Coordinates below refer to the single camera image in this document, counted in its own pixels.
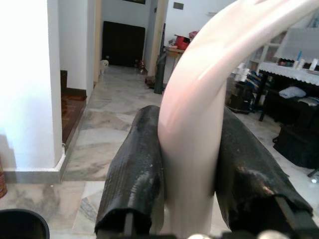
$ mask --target small white dog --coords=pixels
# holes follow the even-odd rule
[[[108,66],[109,66],[108,60],[101,60],[100,61],[100,75],[104,75],[104,71]]]

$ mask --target wall vent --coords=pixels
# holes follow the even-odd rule
[[[184,9],[184,4],[179,3],[179,2],[174,2],[173,8],[183,10]]]

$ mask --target hallway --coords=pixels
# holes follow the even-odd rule
[[[104,181],[137,111],[160,101],[137,69],[109,67],[86,107],[63,181]]]
[[[144,84],[135,68],[110,66],[96,85],[79,126],[61,184],[8,184],[0,209],[24,208],[42,215],[52,239],[94,239],[95,219],[108,167],[126,138],[136,112],[147,105],[159,106],[161,95]],[[319,184],[307,178],[307,169],[286,160],[272,147],[279,124],[259,114],[237,117],[258,137],[275,157],[296,190],[313,206],[319,225]],[[227,227],[214,200],[212,235]]]

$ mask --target white tablecloth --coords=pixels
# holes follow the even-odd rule
[[[319,28],[291,28],[275,54],[277,58],[296,60],[300,51],[301,58],[311,63],[319,57]]]
[[[293,69],[291,67],[278,66],[276,63],[262,62],[259,65],[259,69],[267,71],[281,76],[286,76],[297,81],[302,81],[319,86],[319,76],[310,74],[306,70]]]

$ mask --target red object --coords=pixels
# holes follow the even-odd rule
[[[190,39],[193,39],[193,38],[196,37],[197,34],[198,34],[198,31],[192,31],[192,32],[190,32],[188,35],[189,35],[189,38],[190,38]]]
[[[2,198],[6,194],[6,184],[4,179],[4,173],[1,166],[0,161],[0,198]]]
[[[142,69],[144,69],[144,61],[143,60],[139,61],[139,70],[142,70]]]
[[[190,39],[184,36],[177,36],[175,45],[181,49],[185,50],[190,43]]]

